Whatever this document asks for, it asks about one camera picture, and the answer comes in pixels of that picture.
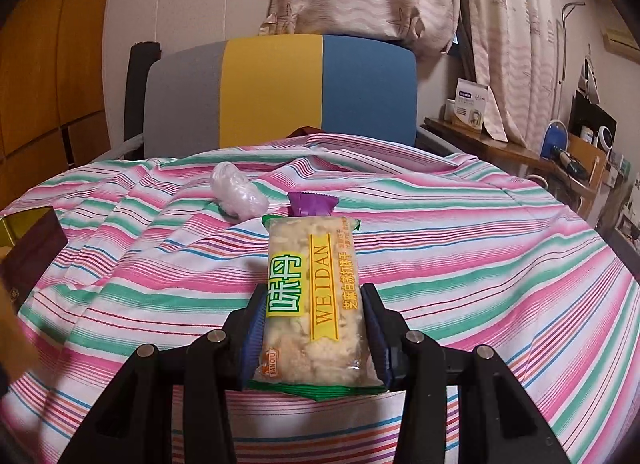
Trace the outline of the striped pink green bedsheet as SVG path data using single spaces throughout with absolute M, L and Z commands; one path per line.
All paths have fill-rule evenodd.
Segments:
M 1 401 L 1 424 L 53 463 L 144 343 L 192 342 L 267 275 L 268 236 L 235 224 L 210 187 L 235 164 L 284 214 L 288 194 L 338 198 L 356 218 L 362 282 L 447 346 L 493 346 L 574 463 L 603 463 L 639 409 L 639 287 L 582 218 L 530 181 L 468 154 L 439 158 L 313 135 L 176 160 L 103 161 L 27 191 L 67 238 L 18 314 L 41 361 Z

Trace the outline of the dark red cloth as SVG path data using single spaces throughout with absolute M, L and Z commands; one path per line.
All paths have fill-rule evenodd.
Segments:
M 323 134 L 323 130 L 311 126 L 299 127 L 288 135 L 288 138 L 307 137 L 317 134 Z

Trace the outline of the gold metal tin tray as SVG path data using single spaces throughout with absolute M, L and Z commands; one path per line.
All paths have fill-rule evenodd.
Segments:
M 66 244 L 51 206 L 1 216 L 1 281 L 15 312 Z

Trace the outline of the yellow sponge block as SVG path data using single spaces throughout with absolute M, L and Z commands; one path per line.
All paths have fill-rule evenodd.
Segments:
M 4 285 L 0 290 L 0 358 L 1 369 L 9 384 L 38 363 L 36 347 L 25 336 Z

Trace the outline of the blue round object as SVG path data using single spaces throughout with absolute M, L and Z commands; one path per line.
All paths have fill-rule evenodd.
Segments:
M 554 159 L 556 150 L 565 151 L 568 147 L 568 131 L 562 120 L 552 120 L 544 134 L 540 156 L 547 160 Z

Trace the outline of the purple candy wrapper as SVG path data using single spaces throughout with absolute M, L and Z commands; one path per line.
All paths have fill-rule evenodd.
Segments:
M 333 195 L 311 192 L 288 192 L 290 217 L 331 216 L 340 199 Z

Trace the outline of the orange wooden wardrobe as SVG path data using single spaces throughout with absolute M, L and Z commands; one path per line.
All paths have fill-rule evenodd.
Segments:
M 1 203 L 106 152 L 106 0 L 17 0 L 1 25 Z

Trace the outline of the pink patterned curtain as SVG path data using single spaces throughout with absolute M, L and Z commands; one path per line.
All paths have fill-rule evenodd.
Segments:
M 552 119 L 551 0 L 271 0 L 260 31 L 343 34 L 400 42 L 417 57 L 470 43 L 473 80 L 489 89 L 491 138 L 537 151 Z

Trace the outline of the white medicine box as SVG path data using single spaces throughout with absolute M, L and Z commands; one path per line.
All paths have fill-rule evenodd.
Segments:
M 463 125 L 474 130 L 481 130 L 487 97 L 487 86 L 459 78 L 454 93 L 454 116 Z

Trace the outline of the white plastic wrapped ball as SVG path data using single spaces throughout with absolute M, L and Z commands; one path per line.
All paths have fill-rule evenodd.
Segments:
M 246 221 L 267 213 L 268 198 L 230 162 L 215 166 L 212 191 L 222 211 L 232 218 Z

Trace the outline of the black rolled mat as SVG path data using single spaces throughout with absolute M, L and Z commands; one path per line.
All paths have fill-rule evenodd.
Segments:
M 151 66 L 160 60 L 159 42 L 137 42 L 130 48 L 124 104 L 124 139 L 129 141 L 143 132 L 146 82 Z

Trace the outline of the Weidan snack packet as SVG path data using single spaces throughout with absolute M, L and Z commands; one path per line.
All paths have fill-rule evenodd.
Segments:
M 265 216 L 264 335 L 250 387 L 330 400 L 384 390 L 372 361 L 354 232 L 344 216 Z

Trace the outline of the grey yellow blue chair back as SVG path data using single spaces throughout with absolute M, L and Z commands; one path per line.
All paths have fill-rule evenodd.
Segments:
M 288 138 L 302 128 L 408 144 L 416 59 L 378 40 L 245 37 L 168 54 L 149 70 L 146 156 L 185 156 Z

